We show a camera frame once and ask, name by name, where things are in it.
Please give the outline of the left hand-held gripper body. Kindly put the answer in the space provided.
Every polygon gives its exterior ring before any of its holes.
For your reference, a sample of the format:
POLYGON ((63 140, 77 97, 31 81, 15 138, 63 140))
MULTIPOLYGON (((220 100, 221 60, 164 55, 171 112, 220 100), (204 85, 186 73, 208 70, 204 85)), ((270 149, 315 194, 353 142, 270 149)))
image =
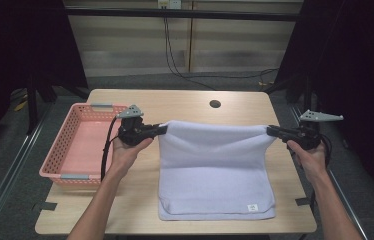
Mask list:
POLYGON ((129 146, 138 145, 142 133, 144 113, 135 105, 131 105, 116 115, 121 120, 118 128, 118 138, 129 146))

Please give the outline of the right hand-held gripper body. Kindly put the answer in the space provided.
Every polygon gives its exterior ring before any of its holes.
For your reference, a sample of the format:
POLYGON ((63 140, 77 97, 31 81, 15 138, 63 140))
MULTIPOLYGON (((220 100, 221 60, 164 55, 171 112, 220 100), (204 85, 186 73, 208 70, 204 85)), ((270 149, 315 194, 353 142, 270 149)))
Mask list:
POLYGON ((300 146, 304 150, 316 148, 321 142, 318 123, 342 121, 343 119, 344 117, 342 115, 327 114, 308 109, 299 117, 300 146))

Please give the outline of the white printed towel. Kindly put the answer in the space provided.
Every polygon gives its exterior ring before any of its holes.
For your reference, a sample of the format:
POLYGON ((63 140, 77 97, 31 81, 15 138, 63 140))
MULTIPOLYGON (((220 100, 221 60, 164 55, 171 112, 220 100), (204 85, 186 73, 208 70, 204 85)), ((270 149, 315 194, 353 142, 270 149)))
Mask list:
POLYGON ((265 155, 265 125, 164 124, 159 137, 159 218, 260 220, 276 216, 265 155))

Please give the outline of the person's right hand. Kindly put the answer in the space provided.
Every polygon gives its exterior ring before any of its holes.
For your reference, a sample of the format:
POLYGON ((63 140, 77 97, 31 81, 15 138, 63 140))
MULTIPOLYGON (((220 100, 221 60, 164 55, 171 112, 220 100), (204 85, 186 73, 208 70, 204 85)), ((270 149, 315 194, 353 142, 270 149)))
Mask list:
POLYGON ((305 176, 312 185, 327 174, 323 143, 311 150, 304 150, 293 140, 288 140, 287 146, 294 152, 296 162, 304 169, 305 176))

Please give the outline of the person's left hand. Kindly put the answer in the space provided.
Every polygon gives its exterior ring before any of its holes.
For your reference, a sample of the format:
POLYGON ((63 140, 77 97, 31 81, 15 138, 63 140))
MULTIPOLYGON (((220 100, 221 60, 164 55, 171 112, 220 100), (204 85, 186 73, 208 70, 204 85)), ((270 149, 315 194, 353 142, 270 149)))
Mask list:
POLYGON ((134 164, 138 154, 153 142, 147 138, 136 146, 124 144, 119 138, 113 141, 112 164, 108 173, 116 179, 122 179, 134 164))

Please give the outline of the pink perforated plastic basket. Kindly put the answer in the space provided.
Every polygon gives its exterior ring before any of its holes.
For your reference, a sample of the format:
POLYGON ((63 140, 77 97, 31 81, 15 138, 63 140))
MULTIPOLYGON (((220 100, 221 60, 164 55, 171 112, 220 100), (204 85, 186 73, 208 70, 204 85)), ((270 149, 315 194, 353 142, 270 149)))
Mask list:
POLYGON ((39 175, 59 185, 99 185, 110 124, 125 109, 116 104, 73 104, 39 175))

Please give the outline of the dark curtain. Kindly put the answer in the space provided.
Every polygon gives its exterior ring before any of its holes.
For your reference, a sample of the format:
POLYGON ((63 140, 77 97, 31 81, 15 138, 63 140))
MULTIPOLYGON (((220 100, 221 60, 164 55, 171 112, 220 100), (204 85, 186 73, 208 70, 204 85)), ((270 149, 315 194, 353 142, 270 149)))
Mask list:
POLYGON ((13 91, 55 86, 88 86, 63 0, 0 0, 0 120, 13 91))
POLYGON ((307 89, 340 114, 349 146, 374 179, 374 0, 303 0, 275 88, 307 89))

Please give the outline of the black metal stand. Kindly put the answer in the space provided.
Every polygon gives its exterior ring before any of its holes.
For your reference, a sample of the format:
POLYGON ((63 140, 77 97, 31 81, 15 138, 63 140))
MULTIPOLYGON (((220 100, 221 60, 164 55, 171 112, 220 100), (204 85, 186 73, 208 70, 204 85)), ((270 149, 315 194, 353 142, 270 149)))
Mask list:
POLYGON ((30 77, 27 80, 27 103, 28 103, 28 115, 29 123, 27 134, 30 135, 38 124, 38 111, 37 111, 37 91, 34 80, 30 77))

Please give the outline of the black horizontal bar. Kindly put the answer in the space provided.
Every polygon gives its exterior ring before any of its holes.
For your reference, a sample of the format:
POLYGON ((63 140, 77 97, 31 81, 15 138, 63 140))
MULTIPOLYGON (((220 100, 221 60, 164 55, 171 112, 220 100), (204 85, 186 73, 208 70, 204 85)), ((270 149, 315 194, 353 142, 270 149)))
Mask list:
POLYGON ((187 19, 223 19, 296 22, 302 19, 299 14, 258 13, 232 11, 172 10, 172 9, 120 9, 120 8, 84 8, 66 7, 68 15, 109 16, 109 17, 155 17, 187 19))

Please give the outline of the white wall socket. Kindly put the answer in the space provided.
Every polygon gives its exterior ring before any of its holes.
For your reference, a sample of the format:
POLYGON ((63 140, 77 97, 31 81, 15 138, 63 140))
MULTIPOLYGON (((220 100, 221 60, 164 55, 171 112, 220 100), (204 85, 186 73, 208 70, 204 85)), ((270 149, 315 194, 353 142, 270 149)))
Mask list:
POLYGON ((181 0, 157 0, 157 5, 159 9, 182 9, 181 0))

